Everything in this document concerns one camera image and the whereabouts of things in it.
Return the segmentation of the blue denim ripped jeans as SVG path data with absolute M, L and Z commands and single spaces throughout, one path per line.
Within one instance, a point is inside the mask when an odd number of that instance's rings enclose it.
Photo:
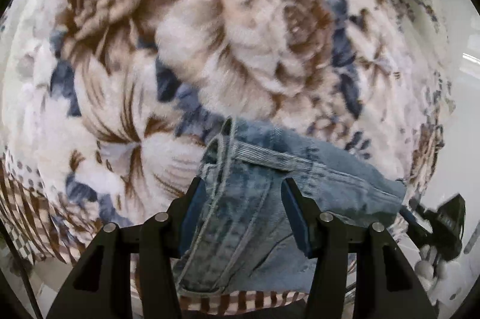
M 208 200 L 173 270 L 182 295 L 309 292 L 316 263 L 296 245 L 281 203 L 285 178 L 356 226 L 390 226 L 406 194 L 400 181 L 332 144 L 240 118 L 229 118 L 212 139 L 199 176 Z

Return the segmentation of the floral fleece bed blanket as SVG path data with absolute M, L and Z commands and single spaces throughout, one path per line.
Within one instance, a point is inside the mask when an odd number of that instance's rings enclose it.
M 454 110 L 439 0 L 10 0 L 1 220 L 27 265 L 183 195 L 224 123 L 329 142 L 423 194 Z

